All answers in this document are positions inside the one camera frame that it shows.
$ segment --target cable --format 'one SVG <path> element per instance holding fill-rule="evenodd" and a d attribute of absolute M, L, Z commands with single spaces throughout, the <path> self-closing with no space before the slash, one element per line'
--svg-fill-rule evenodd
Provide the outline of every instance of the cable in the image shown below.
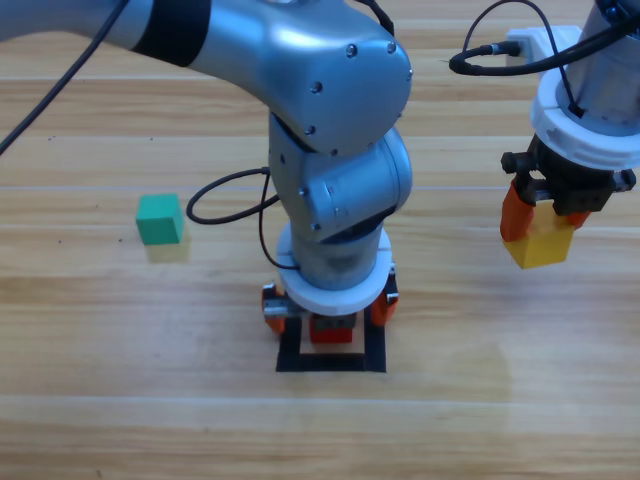
<path fill-rule="evenodd" d="M 218 217 L 218 218 L 202 218 L 202 217 L 198 217 L 194 212 L 194 208 L 196 206 L 196 204 L 198 203 L 198 201 L 200 201 L 200 199 L 202 197 L 204 197 L 207 193 L 209 193 L 211 190 L 219 187 L 220 185 L 223 185 L 227 182 L 230 182 L 231 180 L 236 180 L 238 178 L 243 178 L 243 177 L 248 177 L 250 175 L 265 175 L 266 176 L 266 180 L 264 182 L 264 189 L 262 191 L 262 198 L 260 199 L 260 203 L 254 207 L 248 208 L 247 210 L 244 210 L 242 212 L 238 212 L 238 213 L 234 213 L 233 215 L 228 215 L 226 217 Z M 263 168 L 254 168 L 252 170 L 245 170 L 243 172 L 236 172 L 236 173 L 232 173 L 231 175 L 227 175 L 226 177 L 222 177 L 219 180 L 216 180 L 215 182 L 207 185 L 206 187 L 202 188 L 200 191 L 198 191 L 198 193 L 196 193 L 191 200 L 189 200 L 189 203 L 187 204 L 187 217 L 195 222 L 195 223 L 199 223 L 200 225 L 223 225 L 225 223 L 232 223 L 232 222 L 237 222 L 238 220 L 242 220 L 243 218 L 247 218 L 250 217 L 251 215 L 254 214 L 259 214 L 258 216 L 258 235 L 260 237 L 260 246 L 262 247 L 262 251 L 264 252 L 264 256 L 267 257 L 267 260 L 269 260 L 269 262 L 277 267 L 280 268 L 282 270 L 299 270 L 300 267 L 289 267 L 286 265 L 281 265 L 278 262 L 276 262 L 271 255 L 269 254 L 269 251 L 267 250 L 267 246 L 265 244 L 264 241 L 264 232 L 263 232 L 263 224 L 264 224 L 264 211 L 269 208 L 270 206 L 278 203 L 280 201 L 280 197 L 278 197 L 278 195 L 274 195 L 273 197 L 271 197 L 269 200 L 267 200 L 267 190 L 269 189 L 269 180 L 271 178 L 271 171 L 269 170 L 269 167 L 263 167 Z"/>
<path fill-rule="evenodd" d="M 549 41 L 551 42 L 551 48 L 553 50 L 553 54 L 554 55 L 558 55 L 558 46 L 556 44 L 556 39 L 555 39 L 555 37 L 553 35 L 553 30 L 551 28 L 551 24 L 549 23 L 549 20 L 547 19 L 547 16 L 540 9 L 540 7 L 538 7 L 535 3 L 533 3 L 533 2 L 531 2 L 529 0 L 500 0 L 500 1 L 496 2 L 496 3 L 494 3 L 493 5 L 491 5 L 489 8 L 487 8 L 476 19 L 476 21 L 473 22 L 473 25 L 469 29 L 469 33 L 467 33 L 467 38 L 465 38 L 464 47 L 462 48 L 462 51 L 466 52 L 467 49 L 469 48 L 469 42 L 471 41 L 471 37 L 473 36 L 473 32 L 475 31 L 475 29 L 478 26 L 478 24 L 482 21 L 482 19 L 484 19 L 484 17 L 486 17 L 489 13 L 491 13 L 493 10 L 495 10 L 499 6 L 507 4 L 507 3 L 522 3 L 524 5 L 527 5 L 528 7 L 531 7 L 538 14 L 540 19 L 542 20 L 542 23 L 544 24 L 544 28 L 547 30 L 547 34 L 549 35 Z M 569 78 L 567 77 L 567 72 L 565 71 L 564 66 L 563 67 L 559 67 L 559 69 L 560 69 L 560 75 L 562 76 L 562 83 L 564 84 L 564 89 L 567 91 L 567 97 L 569 98 L 569 111 L 574 113 L 578 117 L 582 118 L 582 116 L 584 115 L 585 112 L 576 103 L 575 97 L 573 96 L 573 92 L 571 91 L 571 84 L 569 83 Z"/>
<path fill-rule="evenodd" d="M 266 174 L 266 178 L 264 181 L 264 188 L 262 189 L 262 199 L 260 200 L 260 204 L 264 204 L 264 200 L 265 198 L 267 198 L 267 189 L 269 188 L 269 180 L 271 179 L 271 172 L 267 171 Z M 264 220 L 264 211 L 266 209 L 263 208 L 262 210 L 260 210 L 260 212 L 258 213 L 258 234 L 260 235 L 260 246 L 262 247 L 262 251 L 264 252 L 264 256 L 267 257 L 267 260 L 269 260 L 269 262 L 271 262 L 271 265 L 273 265 L 276 268 L 279 268 L 280 270 L 300 270 L 299 266 L 287 266 L 287 265 L 282 265 L 278 262 L 276 262 L 273 258 L 271 258 L 271 255 L 269 255 L 269 251 L 267 250 L 267 246 L 264 242 L 264 230 L 262 228 L 262 223 Z"/>
<path fill-rule="evenodd" d="M 125 7 L 129 3 L 129 0 L 121 0 L 120 3 L 113 9 L 109 18 L 98 31 L 95 38 L 87 49 L 80 55 L 78 60 L 69 68 L 69 70 L 62 76 L 58 83 L 47 93 L 47 95 L 36 105 L 36 107 L 26 116 L 26 118 L 0 143 L 0 155 L 2 155 L 12 144 L 15 142 L 24 131 L 40 116 L 42 112 L 49 106 L 49 104 L 55 100 L 58 94 L 67 86 L 76 73 L 87 63 L 87 60 L 98 49 L 100 44 L 107 37 L 111 28 L 115 25 L 116 21 L 120 17 L 120 14 L 124 11 Z"/>
<path fill-rule="evenodd" d="M 219 180 L 216 180 L 215 182 L 207 185 L 206 187 L 204 187 L 203 189 L 201 189 L 198 193 L 196 193 L 193 198 L 191 198 L 191 200 L 189 200 L 189 203 L 187 204 L 187 217 L 195 222 L 195 223 L 199 223 L 200 225 L 223 225 L 225 223 L 232 223 L 232 222 L 236 222 L 238 220 L 242 220 L 243 218 L 247 218 L 250 217 L 251 215 L 254 215 L 258 212 L 262 212 L 263 210 L 269 208 L 271 205 L 274 205 L 275 203 L 278 203 L 278 201 L 280 200 L 280 198 L 278 197 L 278 195 L 274 195 L 273 197 L 271 197 L 269 200 L 266 200 L 263 198 L 262 202 L 260 202 L 258 205 L 256 205 L 255 207 L 251 207 L 247 210 L 244 210 L 242 212 L 239 213 L 235 213 L 233 215 L 229 215 L 227 217 L 220 217 L 220 218 L 201 218 L 198 217 L 194 212 L 193 209 L 196 206 L 196 203 L 198 203 L 198 201 L 204 197 L 207 193 L 209 193 L 211 190 L 218 188 L 220 185 L 223 185 L 227 182 L 230 182 L 231 180 L 236 180 L 238 178 L 243 178 L 243 177 L 248 177 L 250 175 L 269 175 L 269 167 L 263 167 L 263 168 L 254 168 L 252 170 L 245 170 L 243 172 L 237 172 L 237 173 L 233 173 L 231 175 L 227 175 L 226 177 L 223 177 Z"/>
<path fill-rule="evenodd" d="M 492 55 L 494 54 L 492 52 L 496 51 L 498 55 L 518 55 L 517 52 L 512 53 L 514 48 L 519 48 L 517 42 L 501 42 L 494 45 L 484 45 L 455 55 L 449 61 L 449 68 L 460 75 L 489 77 L 510 77 L 546 72 L 554 68 L 564 67 L 565 65 L 583 60 L 584 58 L 607 48 L 618 40 L 635 32 L 638 26 L 640 26 L 640 14 L 634 15 L 633 17 L 608 28 L 597 35 L 589 37 L 576 45 L 561 51 L 557 55 L 526 65 L 511 67 L 482 67 L 480 65 L 471 65 L 467 63 L 466 60 L 469 58 L 480 55 Z"/>

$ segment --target green cube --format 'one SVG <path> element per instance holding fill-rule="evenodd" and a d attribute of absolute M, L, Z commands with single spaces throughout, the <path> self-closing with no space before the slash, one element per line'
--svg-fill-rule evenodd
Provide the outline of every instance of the green cube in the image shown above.
<path fill-rule="evenodd" d="M 140 197 L 136 224 L 145 245 L 180 243 L 184 218 L 176 194 Z"/>

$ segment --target wood grain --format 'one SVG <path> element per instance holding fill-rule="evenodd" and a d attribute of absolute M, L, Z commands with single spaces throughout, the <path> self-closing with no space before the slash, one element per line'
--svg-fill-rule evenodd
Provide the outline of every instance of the wood grain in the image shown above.
<path fill-rule="evenodd" d="M 640 195 L 614 197 L 565 264 L 519 270 L 498 225 L 504 151 L 537 78 L 451 74 L 488 2 L 385 5 L 416 72 L 399 126 L 415 190 L 387 222 L 401 303 L 389 373 L 274 371 L 255 219 L 145 249 L 140 195 L 266 162 L 266 109 L 219 80 L 102 47 L 0 159 L 0 480 L 635 480 Z M 581 24 L 590 2 L 538 2 Z M 537 25 L 522 5 L 474 40 Z M 0 134 L 86 39 L 0 45 Z M 254 204 L 261 179 L 206 198 Z M 273 248 L 286 216 L 267 214 Z"/>

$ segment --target yellow block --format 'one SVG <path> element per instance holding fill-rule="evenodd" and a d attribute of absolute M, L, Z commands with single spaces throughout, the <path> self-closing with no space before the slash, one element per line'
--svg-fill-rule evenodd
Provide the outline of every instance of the yellow block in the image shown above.
<path fill-rule="evenodd" d="M 539 203 L 527 236 L 516 242 L 504 242 L 520 268 L 536 268 L 567 259 L 575 228 L 559 217 L 551 202 Z"/>

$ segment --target black stripe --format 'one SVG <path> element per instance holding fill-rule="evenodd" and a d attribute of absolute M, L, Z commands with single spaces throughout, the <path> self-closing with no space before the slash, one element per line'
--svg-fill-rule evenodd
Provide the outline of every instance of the black stripe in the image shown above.
<path fill-rule="evenodd" d="M 287 318 L 280 336 L 277 372 L 387 372 L 384 327 L 371 322 L 371 307 L 364 311 L 364 353 L 300 353 L 302 320 Z"/>
<path fill-rule="evenodd" d="M 147 28 L 133 51 L 179 67 L 198 57 L 209 32 L 212 0 L 154 0 Z"/>

